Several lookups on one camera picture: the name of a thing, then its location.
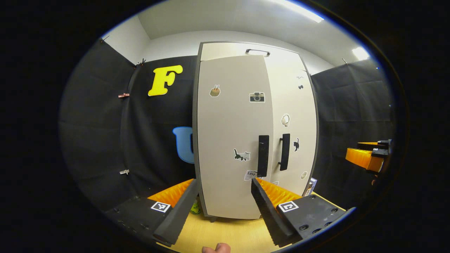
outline wardrobe door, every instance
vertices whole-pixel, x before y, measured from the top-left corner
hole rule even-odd
[[[294,52],[273,52],[265,60],[274,114],[270,180],[302,195],[311,177],[317,142],[316,106],[311,82],[300,56]],[[283,134],[289,134],[289,149],[284,151],[283,142],[288,140],[279,140]]]
[[[258,168],[259,136],[269,135],[273,111],[265,57],[244,55],[200,62],[194,141],[206,213],[258,219],[251,179]],[[272,164],[269,152],[269,167]]]

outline top handle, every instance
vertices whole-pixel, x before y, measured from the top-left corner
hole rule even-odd
[[[245,53],[247,53],[248,54],[248,52],[250,52],[250,50],[253,50],[253,51],[260,51],[260,52],[266,52],[267,54],[266,54],[266,56],[269,56],[270,55],[270,52],[268,52],[268,51],[264,51],[264,50],[257,50],[257,49],[247,49],[247,50],[245,50]]]

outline letter f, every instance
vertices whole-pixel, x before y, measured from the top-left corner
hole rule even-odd
[[[152,89],[148,91],[149,96],[164,95],[167,93],[167,89],[164,88],[164,84],[167,82],[167,85],[171,86],[175,81],[175,73],[170,72],[167,75],[167,72],[169,71],[180,74],[183,72],[183,67],[181,65],[176,65],[156,68],[155,70],[153,70],[153,73],[155,73],[155,78],[153,79]]]

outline black cat sticker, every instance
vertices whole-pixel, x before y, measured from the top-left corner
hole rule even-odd
[[[297,141],[294,141],[294,147],[295,147],[294,152],[300,148],[300,144],[298,143],[298,138],[297,138]]]
[[[234,159],[239,161],[250,160],[250,152],[245,151],[244,153],[238,153],[236,149],[234,149]]]

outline ceiling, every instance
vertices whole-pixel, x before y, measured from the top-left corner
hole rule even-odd
[[[138,14],[150,39],[181,32],[228,30],[275,38],[334,66],[358,59],[360,44],[327,21],[320,23],[269,0],[167,0]]]

